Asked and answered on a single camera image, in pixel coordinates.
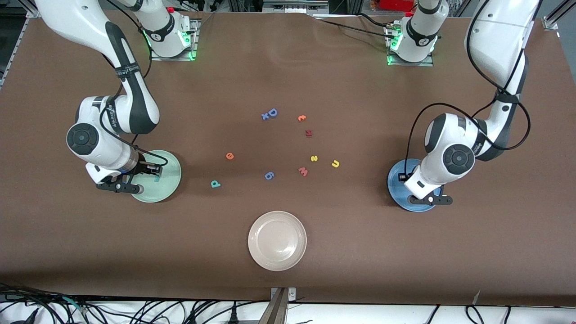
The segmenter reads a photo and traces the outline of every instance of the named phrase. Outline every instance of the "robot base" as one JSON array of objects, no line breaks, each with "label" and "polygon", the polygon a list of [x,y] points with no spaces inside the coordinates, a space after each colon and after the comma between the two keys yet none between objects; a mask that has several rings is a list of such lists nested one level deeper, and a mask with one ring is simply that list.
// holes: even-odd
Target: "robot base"
[{"label": "robot base", "polygon": [[[164,150],[153,150],[151,153],[162,156],[168,160],[168,164],[162,167],[162,174],[155,176],[151,174],[137,174],[132,179],[132,184],[139,184],[144,187],[141,194],[132,196],[142,202],[159,202],[168,198],[180,184],[182,178],[182,168],[178,159]],[[163,160],[147,155],[146,161],[151,163],[162,163]]]},{"label": "robot base", "polygon": [[189,43],[190,45],[179,55],[171,58],[160,56],[152,50],[152,60],[153,61],[195,61],[196,52],[198,51],[198,42],[200,41],[200,19],[186,19],[184,23],[184,29],[186,32],[191,32],[190,35],[183,35],[182,41]]},{"label": "robot base", "polygon": [[[408,159],[406,171],[411,173],[419,163],[420,160],[418,159]],[[429,205],[415,205],[408,200],[412,193],[404,187],[403,182],[398,180],[398,174],[400,173],[404,173],[404,160],[400,160],[396,163],[388,173],[388,191],[390,192],[392,199],[394,199],[400,207],[409,210],[410,212],[420,213],[434,208],[434,206]],[[434,190],[433,193],[435,195],[440,195],[441,192],[442,190],[438,188]]]},{"label": "robot base", "polygon": [[396,52],[394,52],[391,47],[395,46],[399,39],[402,37],[400,32],[400,20],[395,20],[394,23],[389,24],[388,27],[384,27],[385,35],[394,36],[393,39],[386,38],[386,55],[388,60],[388,65],[404,65],[404,66],[434,66],[434,61],[432,60],[432,53],[428,53],[426,58],[420,62],[408,62],[403,60]]}]

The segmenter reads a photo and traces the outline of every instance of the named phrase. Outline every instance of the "white plate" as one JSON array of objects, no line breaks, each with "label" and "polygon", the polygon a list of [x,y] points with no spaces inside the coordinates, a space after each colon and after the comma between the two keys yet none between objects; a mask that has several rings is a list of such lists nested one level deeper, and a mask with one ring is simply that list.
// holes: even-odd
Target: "white plate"
[{"label": "white plate", "polygon": [[306,251],[306,231],[292,214],[268,212],[252,225],[248,249],[256,263],[267,270],[283,271],[295,266]]}]

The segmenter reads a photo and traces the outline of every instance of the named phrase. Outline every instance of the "light green plate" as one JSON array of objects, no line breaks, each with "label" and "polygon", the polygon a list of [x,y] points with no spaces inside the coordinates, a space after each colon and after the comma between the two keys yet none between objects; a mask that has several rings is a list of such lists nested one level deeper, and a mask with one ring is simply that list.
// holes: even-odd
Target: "light green plate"
[{"label": "light green plate", "polygon": [[[168,164],[162,167],[162,175],[156,177],[150,174],[137,174],[132,180],[132,184],[139,184],[144,187],[144,192],[141,194],[133,194],[132,196],[142,202],[158,202],[168,197],[180,184],[182,178],[182,168],[176,156],[164,150],[153,150],[150,153],[165,157]],[[146,154],[146,161],[151,163],[163,163],[162,159]]]}]

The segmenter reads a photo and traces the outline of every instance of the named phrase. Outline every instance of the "green led light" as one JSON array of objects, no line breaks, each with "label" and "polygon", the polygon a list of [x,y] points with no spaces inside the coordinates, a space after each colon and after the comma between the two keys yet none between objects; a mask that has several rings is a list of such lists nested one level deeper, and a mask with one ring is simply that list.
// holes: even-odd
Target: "green led light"
[{"label": "green led light", "polygon": [[195,61],[195,60],[196,60],[196,51],[191,51],[191,52],[189,52],[189,53],[188,53],[188,58],[189,58],[191,61]]},{"label": "green led light", "polygon": [[150,39],[148,38],[148,35],[146,33],[144,33],[144,38],[146,39],[146,42],[148,42],[148,46],[152,47],[152,43],[150,42]]},{"label": "green led light", "polygon": [[180,34],[178,34],[178,36],[180,37],[180,41],[182,42],[182,45],[188,47],[188,45],[190,44],[190,38],[189,37],[184,38],[185,36],[188,36],[188,35],[186,33],[180,33]]},{"label": "green led light", "polygon": [[398,33],[398,36],[395,37],[395,42],[392,42],[390,48],[394,51],[398,50],[398,47],[400,46],[400,42],[402,41],[402,33]]}]

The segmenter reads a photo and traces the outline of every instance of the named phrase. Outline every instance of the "black cable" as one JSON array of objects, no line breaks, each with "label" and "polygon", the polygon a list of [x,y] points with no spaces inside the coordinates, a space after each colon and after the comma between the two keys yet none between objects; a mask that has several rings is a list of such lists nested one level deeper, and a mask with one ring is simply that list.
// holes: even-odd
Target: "black cable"
[{"label": "black cable", "polygon": [[[58,305],[62,306],[62,308],[64,308],[64,311],[68,315],[68,321],[66,321],[66,324],[70,323],[70,320],[72,319],[72,315],[74,314],[74,312],[70,312],[70,308],[68,308],[68,304],[60,304],[60,303],[56,303],[56,304],[58,304]],[[84,317],[84,320],[86,321],[86,324],[89,324],[88,319],[86,317]]]},{"label": "black cable", "polygon": [[20,290],[18,288],[15,287],[11,287],[9,285],[6,284],[2,284],[4,287],[7,287],[8,290],[10,291],[11,295],[15,295],[15,296],[22,296],[25,297],[39,305],[41,305],[42,307],[44,307],[52,316],[52,322],[54,324],[56,324],[56,320],[58,320],[58,322],[60,322],[60,324],[66,324],[64,322],[64,320],[62,320],[62,318],[60,317],[60,315],[58,315],[58,313],[52,308],[50,307],[47,303],[43,302],[42,300],[40,300],[39,298],[37,298],[36,296],[32,296],[29,292],[25,291],[25,290]]},{"label": "black cable", "polygon": [[160,316],[158,319],[162,319],[162,318],[164,318],[164,319],[168,322],[168,324],[171,324],[171,323],[170,323],[170,319],[169,319],[168,317],[166,317],[166,316]]},{"label": "black cable", "polygon": [[504,317],[504,324],[508,324],[508,317],[510,316],[510,312],[512,311],[512,306],[506,306],[508,310],[506,311],[506,316]]},{"label": "black cable", "polygon": [[[269,302],[269,300],[254,300],[254,301],[252,301],[252,302],[247,302],[247,303],[244,303],[244,304],[242,304],[242,305],[235,306],[235,307],[241,307],[241,306],[244,306],[244,305],[249,305],[249,304],[254,304],[254,303],[262,303],[262,302]],[[208,322],[212,321],[214,318],[216,318],[216,317],[218,317],[218,316],[220,316],[220,315],[222,315],[222,314],[224,314],[224,313],[226,313],[226,312],[228,312],[228,311],[231,311],[231,310],[232,310],[232,307],[230,307],[230,308],[228,308],[228,309],[225,309],[225,310],[223,310],[223,311],[215,314],[215,315],[212,316],[211,318],[205,320],[204,322],[202,322],[202,324],[207,324]]]},{"label": "black cable", "polygon": [[[115,313],[115,312],[110,312],[110,311],[107,311],[106,309],[101,309],[101,311],[104,312],[104,313],[106,313],[106,314],[110,314],[110,315],[114,315],[114,316],[120,316],[120,317],[124,317],[124,318],[130,318],[130,319],[132,319],[132,320],[135,319],[134,316],[130,316],[130,315],[126,315],[126,314],[120,314],[120,313]],[[140,321],[140,322],[142,322],[142,323],[144,323],[144,324],[152,324],[152,323],[146,322],[146,321]]]},{"label": "black cable", "polygon": [[360,29],[360,28],[356,28],[356,27],[352,27],[352,26],[342,25],[342,24],[338,24],[337,22],[327,21],[327,20],[324,20],[324,19],[321,19],[320,21],[323,21],[323,22],[325,22],[325,23],[327,23],[327,24],[331,24],[331,25],[336,25],[336,26],[340,26],[340,27],[344,27],[344,28],[348,28],[348,29],[353,29],[353,30],[359,31],[359,32],[364,32],[364,33],[368,33],[368,34],[372,34],[372,35],[382,36],[382,37],[385,37],[385,38],[394,38],[394,36],[392,36],[392,35],[385,35],[385,34],[382,34],[382,33],[371,32],[371,31],[367,31],[367,30],[365,30],[365,29]]},{"label": "black cable", "polygon": [[3,311],[5,311],[6,309],[8,309],[9,307],[16,305],[17,303],[20,303],[20,302],[12,302],[12,304],[4,307],[3,309],[0,310],[0,314],[1,314]]},{"label": "black cable", "polygon": [[[74,316],[74,313],[75,313],[76,311],[77,311],[77,309],[75,308],[75,309],[72,311],[72,313],[70,313],[70,315],[68,316],[68,321],[66,321],[66,324],[70,324],[70,321],[73,320],[72,317]],[[88,318],[86,317],[85,314],[81,314],[81,315],[82,315],[82,317],[84,318],[84,321],[85,321],[86,323],[90,323],[90,322],[88,321]]]},{"label": "black cable", "polygon": [[[108,3],[110,3],[112,6],[114,6],[116,9],[120,10],[126,17],[128,17],[132,21],[132,23],[134,23],[134,25],[138,29],[138,32],[141,33],[142,36],[144,37],[144,41],[146,42],[146,46],[148,46],[148,52],[149,52],[148,69],[146,70],[146,73],[143,76],[143,78],[146,78],[146,76],[148,76],[148,73],[150,72],[150,68],[152,67],[152,48],[151,48],[150,44],[148,43],[148,39],[146,38],[146,33],[144,32],[144,28],[141,25],[139,25],[124,9],[120,8],[118,5],[113,3],[111,0],[106,0],[106,1]],[[104,56],[106,61],[108,61],[108,63],[113,67],[112,62],[110,62],[110,60],[104,54],[102,54],[102,56]]]},{"label": "black cable", "polygon": [[470,313],[468,312],[469,309],[473,309],[476,312],[476,315],[478,315],[478,318],[480,319],[480,324],[484,324],[484,319],[482,319],[482,316],[480,316],[480,312],[476,309],[476,306],[474,305],[468,305],[466,306],[466,316],[468,317],[468,319],[470,320],[470,322],[474,323],[474,324],[478,324],[476,321],[474,321],[472,319],[472,317],[470,317]]},{"label": "black cable", "polygon": [[477,114],[479,114],[480,112],[482,112],[483,110],[485,110],[486,108],[490,107],[492,104],[494,104],[496,102],[496,96],[494,96],[494,99],[492,99],[492,101],[490,103],[488,103],[486,106],[476,110],[476,112],[474,114],[472,114],[472,118],[474,118]]},{"label": "black cable", "polygon": [[138,28],[138,31],[140,31],[140,29],[141,29],[140,25],[138,25],[138,23],[126,11],[124,11],[124,9],[118,7],[118,5],[113,3],[111,0],[106,0],[106,1],[108,3],[110,3],[112,6],[116,7],[116,9],[120,10],[126,17],[128,17],[134,23],[134,25],[136,25],[136,28]]},{"label": "black cable", "polygon": [[194,323],[196,321],[196,318],[198,318],[198,316],[200,314],[202,314],[203,312],[205,312],[209,307],[216,305],[218,303],[218,301],[216,300],[212,300],[209,302],[204,302],[202,305],[200,305],[198,307],[197,310],[194,311],[194,315],[192,316],[191,322]]},{"label": "black cable", "polygon": [[174,307],[174,306],[176,306],[176,305],[178,305],[178,304],[181,304],[181,303],[182,303],[182,302],[175,302],[175,303],[173,303],[172,305],[166,307],[165,310],[163,310],[163,311],[159,312],[158,314],[156,314],[156,316],[151,320],[151,322],[154,323],[154,321],[156,321],[156,319],[162,318],[162,314],[164,314],[165,312],[167,312],[170,308],[172,308],[172,307]]},{"label": "black cable", "polygon": [[106,317],[104,316],[104,314],[102,314],[102,312],[100,311],[100,309],[98,307],[94,307],[96,309],[96,311],[98,311],[98,313],[100,314],[100,316],[102,317],[102,320],[98,319],[98,317],[96,315],[94,315],[94,313],[92,312],[92,310],[89,307],[86,307],[86,309],[88,310],[88,312],[92,315],[93,318],[96,318],[97,321],[99,321],[102,324],[108,324],[108,320],[106,319]]},{"label": "black cable", "polygon": [[192,305],[192,309],[190,310],[190,315],[188,315],[186,318],[184,318],[184,320],[182,321],[182,324],[187,324],[188,322],[192,321],[192,319],[194,318],[194,312],[196,311],[196,305],[198,305],[198,303],[200,303],[199,300],[197,300],[194,305]]},{"label": "black cable", "polygon": [[238,324],[240,321],[238,320],[238,313],[236,313],[236,301],[232,304],[232,314],[230,314],[230,319],[228,320],[228,324]]},{"label": "black cable", "polygon": [[118,91],[116,91],[116,94],[114,95],[114,97],[112,97],[112,101],[115,101],[116,98],[118,98],[118,96],[120,95],[120,92],[122,92],[122,83],[120,83],[120,87],[118,87]]},{"label": "black cable", "polygon": [[180,307],[182,307],[182,312],[183,312],[182,314],[184,314],[184,315],[182,316],[182,319],[183,319],[183,320],[182,320],[182,324],[184,324],[184,321],[186,320],[186,307],[184,306],[184,303],[181,303],[181,304],[180,304]]},{"label": "black cable", "polygon": [[[478,18],[480,17],[480,14],[482,13],[482,10],[484,10],[484,8],[486,7],[486,5],[488,5],[488,3],[490,2],[490,0],[486,0],[481,6],[480,8],[478,8],[478,11],[476,12],[476,14],[474,15],[474,17],[472,18],[472,21],[470,22],[470,27],[468,28],[468,33],[466,35],[466,54],[468,55],[468,60],[470,61],[470,63],[472,64],[472,66],[474,67],[474,69],[486,80],[488,81],[490,84],[492,84],[493,86],[495,86],[496,88],[498,88],[502,93],[506,94],[506,95],[510,95],[510,93],[505,89],[506,86],[508,85],[508,83],[510,82],[510,79],[512,78],[512,75],[514,74],[514,71],[516,70],[516,67],[518,66],[518,62],[520,61],[520,57],[516,60],[516,65],[514,67],[514,69],[512,70],[512,72],[510,73],[510,77],[508,78],[508,81],[506,82],[506,86],[503,88],[500,85],[498,85],[494,80],[492,80],[490,77],[488,77],[484,72],[482,72],[480,70],[480,68],[478,67],[478,65],[476,64],[476,62],[474,61],[474,59],[472,58],[472,53],[470,51],[470,38],[472,36],[472,31],[474,30],[473,26],[476,23],[476,21],[478,20]],[[540,8],[542,4],[542,0],[538,1],[538,5],[536,7],[536,11],[534,12],[534,14],[532,15],[532,21],[535,20],[536,18],[536,14],[538,13],[538,9]],[[524,53],[524,50],[522,49],[519,53],[518,56],[522,56],[522,54]]]},{"label": "black cable", "polygon": [[436,305],[436,308],[432,311],[432,314],[430,314],[430,317],[428,318],[428,322],[426,322],[426,324],[432,323],[432,319],[434,318],[434,315],[436,315],[436,312],[438,311],[439,308],[440,305]]},{"label": "black cable", "polygon": [[381,22],[378,22],[378,21],[372,19],[372,18],[371,18],[370,16],[368,16],[367,14],[361,13],[361,12],[359,12],[359,13],[357,13],[357,14],[355,14],[355,15],[356,15],[356,16],[362,16],[362,17],[368,19],[368,21],[370,21],[372,24],[374,24],[374,25],[376,25],[376,26],[380,26],[380,27],[386,27],[387,24],[390,24],[391,22],[394,22],[394,21],[391,21],[391,22],[387,22],[386,24],[383,24],[383,23],[381,23]]},{"label": "black cable", "polygon": [[144,303],[144,306],[142,306],[141,310],[142,310],[142,315],[140,315],[140,318],[138,318],[138,320],[134,323],[134,324],[138,324],[138,322],[141,322],[142,319],[144,318],[144,315],[146,315],[147,312],[151,311],[153,308],[156,308],[158,305],[164,303],[164,301],[160,300],[158,303],[156,303],[156,305],[150,306],[150,308],[148,308],[146,311],[144,310],[146,308],[146,305],[150,305],[153,302],[146,302]]},{"label": "black cable", "polygon": [[119,140],[120,142],[129,145],[130,147],[132,147],[132,148],[135,149],[135,150],[138,150],[138,151],[140,151],[140,152],[142,152],[142,153],[144,153],[144,154],[152,155],[152,156],[157,157],[157,158],[159,158],[159,159],[161,159],[161,160],[164,160],[164,163],[163,163],[163,164],[159,164],[158,166],[163,167],[163,166],[165,166],[165,165],[168,164],[168,160],[167,160],[165,157],[160,156],[160,155],[157,155],[157,154],[154,154],[154,153],[150,153],[150,152],[148,152],[148,151],[146,151],[146,150],[144,150],[144,149],[141,149],[141,148],[139,148],[137,145],[133,145],[133,144],[131,144],[130,142],[128,142],[128,141],[126,141],[125,139],[123,139],[122,137],[120,137],[120,136],[114,134],[113,132],[109,131],[108,128],[106,128],[106,126],[104,126],[104,122],[102,121],[102,116],[104,115],[105,112],[106,112],[106,108],[102,109],[102,111],[100,112],[99,121],[100,121],[100,126],[106,131],[106,133],[108,133],[108,134],[110,134],[111,136],[115,137],[115,138],[116,138],[117,140]]}]

